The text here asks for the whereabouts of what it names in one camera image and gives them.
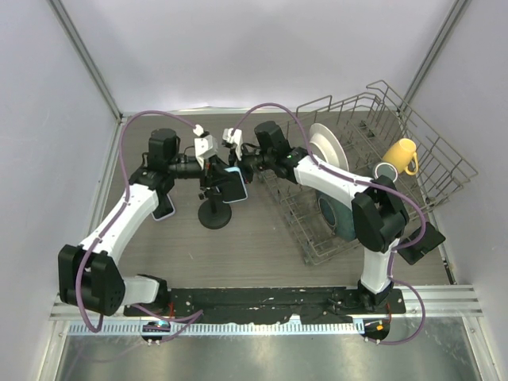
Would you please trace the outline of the black phone stand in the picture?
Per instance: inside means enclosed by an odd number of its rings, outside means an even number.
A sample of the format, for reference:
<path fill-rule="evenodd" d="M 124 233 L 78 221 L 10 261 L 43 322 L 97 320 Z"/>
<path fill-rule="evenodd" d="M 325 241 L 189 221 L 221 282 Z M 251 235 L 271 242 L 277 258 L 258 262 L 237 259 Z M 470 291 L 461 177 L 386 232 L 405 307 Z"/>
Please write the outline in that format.
<path fill-rule="evenodd" d="M 207 229 L 222 229 L 232 218 L 232 209 L 223 202 L 223 194 L 217 187 L 203 192 L 203 203 L 198 208 L 198 220 Z"/>

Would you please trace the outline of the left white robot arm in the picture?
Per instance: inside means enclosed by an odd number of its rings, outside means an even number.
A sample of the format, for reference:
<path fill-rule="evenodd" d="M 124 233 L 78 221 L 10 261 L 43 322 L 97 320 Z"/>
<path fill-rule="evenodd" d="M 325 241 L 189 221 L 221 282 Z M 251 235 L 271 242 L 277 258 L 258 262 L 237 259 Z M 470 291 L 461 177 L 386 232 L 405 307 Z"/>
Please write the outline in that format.
<path fill-rule="evenodd" d="M 81 314 L 111 316 L 123 306 L 142 306 L 153 317 L 169 306 L 167 282 L 154 275 L 125 278 L 118 265 L 127 244 L 147 217 L 162 221 L 175 214 L 170 192 L 178 179 L 197 179 L 203 203 L 199 222 L 208 229 L 226 226 L 230 203 L 246 197 L 238 167 L 217 155 L 217 141 L 195 127 L 193 156 L 180 150 L 173 129 L 156 129 L 148 140 L 142 165 L 128 178 L 123 195 L 102 223 L 77 245 L 58 255 L 60 299 Z"/>

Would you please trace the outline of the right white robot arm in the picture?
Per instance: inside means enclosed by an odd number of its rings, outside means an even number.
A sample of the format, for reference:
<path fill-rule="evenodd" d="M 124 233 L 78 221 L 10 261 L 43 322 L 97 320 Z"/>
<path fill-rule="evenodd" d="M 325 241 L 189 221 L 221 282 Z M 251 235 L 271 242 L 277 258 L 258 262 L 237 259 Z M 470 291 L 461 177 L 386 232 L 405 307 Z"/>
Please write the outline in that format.
<path fill-rule="evenodd" d="M 338 227 L 342 239 L 358 241 L 364 248 L 353 308 L 377 313 L 387 305 L 393 289 L 392 253 L 409 221 L 402 194 L 384 175 L 372 179 L 349 172 L 341 143 L 322 123 L 313 123 L 309 133 L 304 147 L 291 147 L 281 128 L 269 121 L 257 127 L 259 147 L 254 152 L 243 150 L 238 129 L 225 129 L 222 142 L 245 173 L 269 169 L 281 179 L 317 192 L 328 225 Z"/>

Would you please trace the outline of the light blue case phone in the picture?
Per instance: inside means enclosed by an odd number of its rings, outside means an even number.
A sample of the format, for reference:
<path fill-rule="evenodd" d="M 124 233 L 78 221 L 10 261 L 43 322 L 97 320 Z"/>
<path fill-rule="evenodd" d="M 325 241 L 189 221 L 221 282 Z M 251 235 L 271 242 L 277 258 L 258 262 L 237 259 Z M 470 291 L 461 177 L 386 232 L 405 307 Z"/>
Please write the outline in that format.
<path fill-rule="evenodd" d="M 219 186 L 222 201 L 226 204 L 241 202 L 248 198 L 244 178 L 239 167 L 228 167 L 226 181 Z"/>

